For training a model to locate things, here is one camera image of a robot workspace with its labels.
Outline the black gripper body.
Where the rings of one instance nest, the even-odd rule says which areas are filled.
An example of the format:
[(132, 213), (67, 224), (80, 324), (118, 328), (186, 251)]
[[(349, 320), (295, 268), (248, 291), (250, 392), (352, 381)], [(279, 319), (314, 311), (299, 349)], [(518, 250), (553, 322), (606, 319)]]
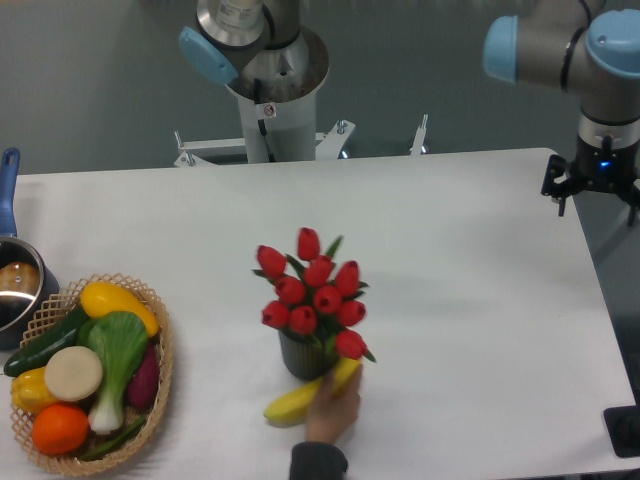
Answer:
[(638, 188), (639, 121), (626, 123), (580, 116), (576, 153), (572, 160), (557, 154), (549, 157), (547, 176), (561, 182), (573, 178), (575, 194), (583, 191), (609, 193)]

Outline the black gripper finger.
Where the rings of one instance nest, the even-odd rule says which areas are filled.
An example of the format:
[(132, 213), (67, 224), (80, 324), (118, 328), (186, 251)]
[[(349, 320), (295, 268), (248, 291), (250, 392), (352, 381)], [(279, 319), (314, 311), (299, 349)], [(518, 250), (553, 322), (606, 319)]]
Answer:
[(575, 194), (573, 178), (566, 178), (557, 182), (556, 177), (545, 176), (542, 183), (541, 194), (550, 197), (558, 204), (558, 216), (563, 217), (566, 209), (566, 201)]
[(628, 191), (621, 191), (619, 198), (629, 206), (627, 225), (633, 226), (635, 223), (636, 214), (639, 211), (640, 206), (640, 192), (638, 188), (630, 188)]

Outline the silver robot base column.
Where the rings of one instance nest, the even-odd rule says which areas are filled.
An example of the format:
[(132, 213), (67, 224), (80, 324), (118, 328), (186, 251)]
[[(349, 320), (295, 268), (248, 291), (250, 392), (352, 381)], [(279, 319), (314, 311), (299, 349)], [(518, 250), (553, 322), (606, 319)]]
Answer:
[(300, 2), (200, 1), (178, 42), (200, 75), (235, 96), (249, 162), (315, 159), (329, 53), (302, 25)]

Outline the dark grey sleeve forearm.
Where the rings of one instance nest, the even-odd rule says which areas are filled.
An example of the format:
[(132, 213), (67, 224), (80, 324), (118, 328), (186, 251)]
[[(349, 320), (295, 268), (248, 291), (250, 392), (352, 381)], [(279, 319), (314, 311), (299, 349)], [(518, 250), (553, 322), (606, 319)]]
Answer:
[(345, 454), (336, 446), (304, 441), (291, 450), (290, 480), (342, 480), (348, 472)]

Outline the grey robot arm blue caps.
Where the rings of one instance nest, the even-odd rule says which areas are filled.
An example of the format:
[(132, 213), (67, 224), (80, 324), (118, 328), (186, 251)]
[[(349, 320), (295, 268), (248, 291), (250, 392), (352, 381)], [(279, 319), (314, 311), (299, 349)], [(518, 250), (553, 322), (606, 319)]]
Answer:
[(550, 156), (542, 195), (558, 208), (583, 191), (612, 194), (639, 213), (639, 12), (601, 1), (540, 1), (526, 17), (503, 16), (483, 46), (485, 73), (557, 88), (580, 99), (576, 152)]

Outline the person's hand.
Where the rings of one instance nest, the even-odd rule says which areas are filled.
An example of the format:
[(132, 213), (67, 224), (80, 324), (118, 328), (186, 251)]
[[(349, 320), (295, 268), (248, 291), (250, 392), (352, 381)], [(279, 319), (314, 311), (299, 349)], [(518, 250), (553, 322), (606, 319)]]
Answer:
[(334, 445), (356, 422), (361, 404), (359, 391), (362, 375), (363, 366), (358, 365), (340, 395), (333, 393), (335, 375), (328, 373), (323, 377), (306, 416), (307, 442)]

